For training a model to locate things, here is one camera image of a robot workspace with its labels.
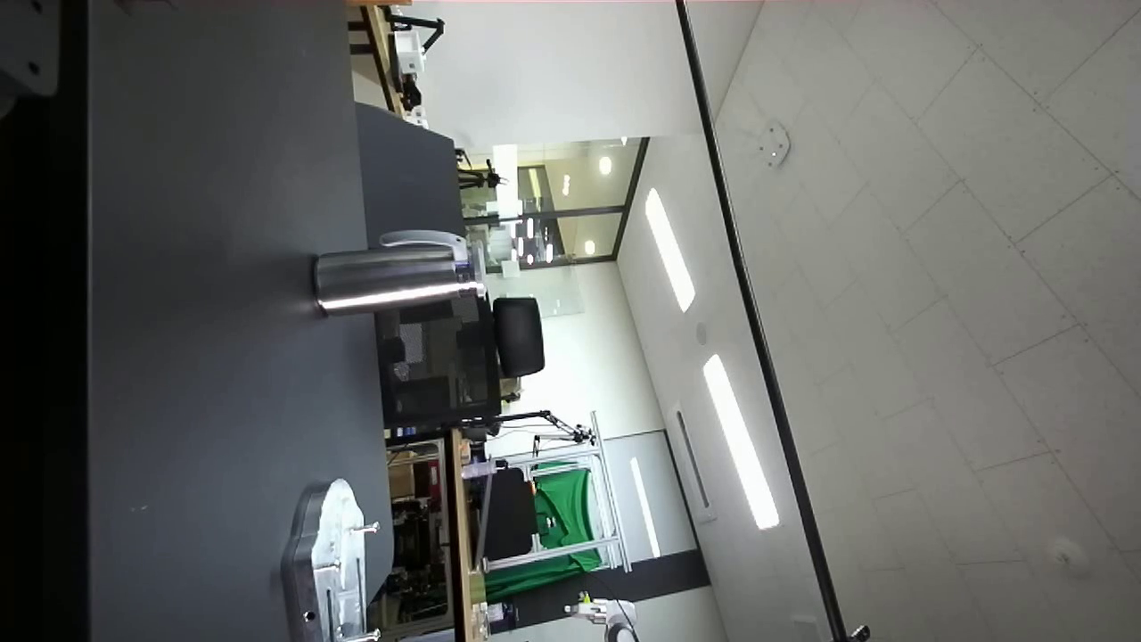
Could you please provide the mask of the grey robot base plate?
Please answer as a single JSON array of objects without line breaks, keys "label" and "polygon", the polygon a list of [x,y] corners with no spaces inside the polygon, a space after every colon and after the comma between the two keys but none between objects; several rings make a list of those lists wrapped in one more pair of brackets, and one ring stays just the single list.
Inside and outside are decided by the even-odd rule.
[{"label": "grey robot base plate", "polygon": [[0,0],[0,93],[54,96],[59,0]]}]

